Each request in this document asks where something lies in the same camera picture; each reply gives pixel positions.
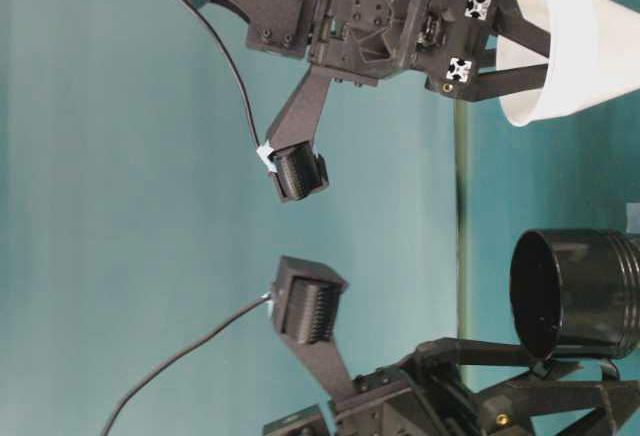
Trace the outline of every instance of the bolt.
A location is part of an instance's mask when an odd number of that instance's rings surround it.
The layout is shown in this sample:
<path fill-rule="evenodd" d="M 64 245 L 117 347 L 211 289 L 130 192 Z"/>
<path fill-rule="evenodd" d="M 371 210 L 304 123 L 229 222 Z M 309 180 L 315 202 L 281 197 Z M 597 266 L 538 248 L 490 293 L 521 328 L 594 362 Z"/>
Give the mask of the bolt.
<path fill-rule="evenodd" d="M 499 414 L 498 417 L 496 418 L 496 423 L 498 424 L 498 426 L 500 427 L 505 427 L 509 424 L 509 416 L 507 416 L 506 414 Z"/>

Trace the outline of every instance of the blue-green background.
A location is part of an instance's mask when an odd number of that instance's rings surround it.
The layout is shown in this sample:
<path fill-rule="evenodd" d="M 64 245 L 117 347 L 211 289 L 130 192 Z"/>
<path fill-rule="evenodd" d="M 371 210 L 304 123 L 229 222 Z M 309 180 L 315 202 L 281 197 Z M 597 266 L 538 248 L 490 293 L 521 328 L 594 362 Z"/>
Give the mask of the blue-green background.
<path fill-rule="evenodd" d="M 614 0 L 640 10 L 640 0 Z M 576 74 L 575 84 L 580 84 Z M 498 101 L 458 106 L 461 252 L 465 333 L 516 342 L 508 301 L 513 247 L 530 228 L 626 230 L 626 204 L 640 201 L 640 94 L 577 116 L 514 128 Z M 627 379 L 640 378 L 640 354 L 621 364 Z M 593 368 L 588 375 L 593 376 Z M 504 371 L 474 369 L 482 387 Z M 640 433 L 638 417 L 620 434 Z M 568 418 L 540 424 L 553 434 Z"/>
<path fill-rule="evenodd" d="M 281 254 L 351 283 L 354 374 L 457 330 L 453 107 L 403 75 L 335 85 L 331 188 L 283 206 L 238 91 L 174 0 L 0 0 L 0 435 L 97 435 L 161 359 L 267 290 Z M 208 8 L 261 133 L 306 64 Z M 115 435 L 260 434 L 326 395 L 261 309 L 131 403 Z"/>

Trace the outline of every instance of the black container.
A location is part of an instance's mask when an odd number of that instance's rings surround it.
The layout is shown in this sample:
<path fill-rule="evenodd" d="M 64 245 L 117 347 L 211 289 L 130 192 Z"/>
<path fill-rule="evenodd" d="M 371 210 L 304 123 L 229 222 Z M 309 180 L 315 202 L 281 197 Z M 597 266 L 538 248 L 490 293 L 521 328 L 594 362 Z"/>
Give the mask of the black container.
<path fill-rule="evenodd" d="M 511 308 L 536 358 L 619 359 L 640 342 L 640 240 L 615 231 L 529 231 L 511 263 Z"/>

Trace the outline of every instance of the black cable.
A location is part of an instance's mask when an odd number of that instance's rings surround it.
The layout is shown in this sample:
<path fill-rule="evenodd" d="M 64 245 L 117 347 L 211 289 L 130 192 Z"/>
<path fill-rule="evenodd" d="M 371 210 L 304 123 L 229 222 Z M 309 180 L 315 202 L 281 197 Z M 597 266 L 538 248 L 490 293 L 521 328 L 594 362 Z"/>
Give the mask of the black cable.
<path fill-rule="evenodd" d="M 255 145 L 256 149 L 258 149 L 260 147 L 260 139 L 258 138 L 258 133 L 256 131 L 256 125 L 253 118 L 253 110 L 251 109 L 251 102 L 249 101 L 249 94 L 247 93 L 247 88 L 244 84 L 244 81 L 242 80 L 242 76 L 240 76 L 240 71 L 238 71 L 238 67 L 236 66 L 236 63 L 231 57 L 229 50 L 224 45 L 224 42 L 222 41 L 222 38 L 220 37 L 220 35 L 217 33 L 215 29 L 213 29 L 213 26 L 211 26 L 209 21 L 206 20 L 206 18 L 200 13 L 200 11 L 198 11 L 186 0 L 178 0 L 178 1 L 180 1 L 184 5 L 184 7 L 187 8 L 187 10 L 198 19 L 198 21 L 200 21 L 200 23 L 204 26 L 207 32 L 214 39 L 214 41 L 216 42 L 216 45 L 218 46 L 218 49 L 227 60 L 227 63 L 231 68 L 231 72 L 233 73 L 233 77 L 236 80 L 238 87 L 240 88 L 240 93 L 242 95 L 242 103 L 244 105 L 244 110 L 247 116 L 247 122 L 249 124 L 249 132 L 251 134 L 251 139 L 253 140 L 253 144 Z"/>
<path fill-rule="evenodd" d="M 120 415 L 120 413 L 124 409 L 125 405 L 136 394 L 138 394 L 138 392 L 140 392 L 141 389 L 143 389 L 147 384 L 149 384 L 157 376 L 159 376 L 162 372 L 164 372 L 169 366 L 171 366 L 173 363 L 179 361 L 180 359 L 184 358 L 185 356 L 187 356 L 188 354 L 192 353 L 193 351 L 195 351 L 196 349 L 200 348 L 201 346 L 205 345 L 206 343 L 211 341 L 214 337 L 216 337 L 218 334 L 220 334 L 222 331 L 224 331 L 233 322 L 235 322 L 236 320 L 240 319 L 242 316 L 244 316 L 245 314 L 249 313 L 253 309 L 257 308 L 261 304 L 266 303 L 270 299 L 271 299 L 271 295 L 265 294 L 264 296 L 262 296 L 259 299 L 255 300 L 253 303 L 251 303 L 248 306 L 244 307 L 243 309 L 238 311 L 236 314 L 231 316 L 229 319 L 224 321 L 220 326 L 215 328 L 209 334 L 207 334 L 203 338 L 199 339 L 195 343 L 192 343 L 191 345 L 187 346 L 182 351 L 176 353 L 174 356 L 172 356 L 169 359 L 167 359 L 160 366 L 158 366 L 156 369 L 154 369 L 149 374 L 147 374 L 144 378 L 142 378 L 142 380 L 138 384 L 136 384 L 127 394 L 125 394 L 124 397 L 118 402 L 118 404 L 114 408 L 113 412 L 111 413 L 111 416 L 109 416 L 109 419 L 107 420 L 107 423 L 105 424 L 104 428 L 100 432 L 100 436 L 107 436 L 109 434 L 109 431 L 111 431 L 111 428 L 113 427 L 114 423 L 116 422 L 116 419 L 118 418 L 118 416 Z"/>

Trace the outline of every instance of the white paper cup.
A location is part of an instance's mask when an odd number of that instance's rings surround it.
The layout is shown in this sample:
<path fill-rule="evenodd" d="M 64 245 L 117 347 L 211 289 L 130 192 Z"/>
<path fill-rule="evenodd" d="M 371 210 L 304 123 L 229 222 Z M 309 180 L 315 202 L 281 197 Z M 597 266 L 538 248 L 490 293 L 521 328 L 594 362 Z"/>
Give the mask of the white paper cup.
<path fill-rule="evenodd" d="M 640 88 L 640 14 L 609 0 L 518 0 L 523 16 L 551 33 L 542 89 L 500 98 L 514 126 L 559 118 Z M 498 38 L 496 67 L 546 63 Z"/>

